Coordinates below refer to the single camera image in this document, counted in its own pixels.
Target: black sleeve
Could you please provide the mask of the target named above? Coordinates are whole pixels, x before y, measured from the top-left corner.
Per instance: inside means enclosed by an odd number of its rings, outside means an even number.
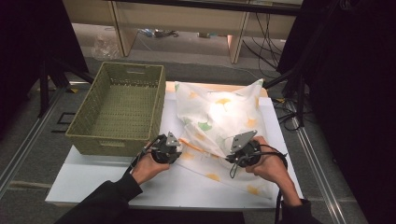
[[[103,183],[56,223],[112,223],[129,208],[128,202],[141,192],[133,177],[126,173],[115,183]]]
[[[320,223],[312,217],[311,202],[301,199],[303,205],[296,207],[286,206],[282,202],[282,220],[280,224],[317,224]]]

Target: plastic basket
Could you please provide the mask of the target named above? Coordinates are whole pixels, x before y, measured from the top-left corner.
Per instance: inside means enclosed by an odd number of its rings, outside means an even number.
[[[136,156],[160,131],[161,65],[103,63],[66,136],[81,154]]]

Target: white cloth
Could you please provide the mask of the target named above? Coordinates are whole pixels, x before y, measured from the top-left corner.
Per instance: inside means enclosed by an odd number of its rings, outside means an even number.
[[[257,131],[266,137],[259,98],[263,80],[238,91],[212,91],[190,83],[175,82],[177,116],[184,122],[182,155],[177,163],[211,179],[271,197],[272,183],[239,168],[230,178],[232,164],[223,158],[231,154],[233,137]]]

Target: black curtain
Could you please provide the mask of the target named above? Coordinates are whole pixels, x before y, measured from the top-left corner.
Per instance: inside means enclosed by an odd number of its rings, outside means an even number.
[[[66,69],[48,58],[60,59],[88,72],[62,0],[0,1],[0,136],[26,93],[46,71],[64,78]]]
[[[396,220],[396,6],[392,0],[352,2],[367,4],[334,11],[333,26],[315,61],[307,62],[304,78],[364,215],[370,223],[390,223]]]

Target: basket handle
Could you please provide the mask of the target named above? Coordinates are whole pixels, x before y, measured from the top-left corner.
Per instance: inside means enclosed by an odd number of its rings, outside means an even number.
[[[123,141],[99,140],[98,142],[103,147],[125,147],[125,143]]]

